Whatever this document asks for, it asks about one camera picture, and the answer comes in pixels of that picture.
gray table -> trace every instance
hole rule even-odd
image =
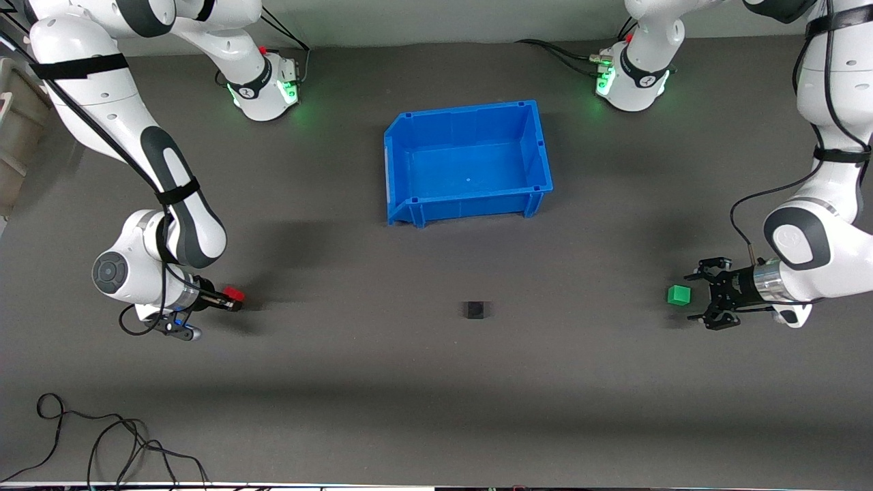
[[[318,50],[302,105],[263,124],[205,57],[133,59],[230,235],[204,275],[265,305],[198,315],[196,343],[123,334],[90,268],[155,200],[56,127],[0,242],[2,474],[50,447],[33,405],[57,391],[145,419],[216,481],[873,488],[868,295],[816,306],[800,330],[763,314],[718,333],[684,321],[703,288],[688,308],[664,301],[698,259],[745,261],[734,200],[808,171],[800,44],[689,41],[645,114],[531,46]],[[555,181],[536,218],[385,225],[382,132],[398,113],[520,99],[540,104]],[[785,197],[738,214],[762,255]],[[494,316],[461,318],[469,300]],[[65,426],[22,479],[84,479],[103,425]],[[120,460],[100,455],[113,479]],[[166,479],[155,456],[134,478]]]

beige bin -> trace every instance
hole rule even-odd
[[[15,206],[48,114],[42,89],[13,60],[0,58],[0,215]]]

white wall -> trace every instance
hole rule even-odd
[[[803,32],[802,20],[785,26],[753,15],[740,0],[726,3],[686,16],[689,36]],[[622,0],[264,0],[264,5],[313,47],[603,39],[614,36],[627,18]],[[292,45],[264,22],[247,31],[260,45]],[[122,49],[131,55],[196,52],[172,36],[124,40]]]

green cube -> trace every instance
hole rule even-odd
[[[667,292],[667,303],[688,305],[691,303],[691,289],[682,285],[673,285]]]

blue plastic bin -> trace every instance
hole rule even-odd
[[[552,190],[534,100],[401,114],[385,132],[388,224],[524,213]]]

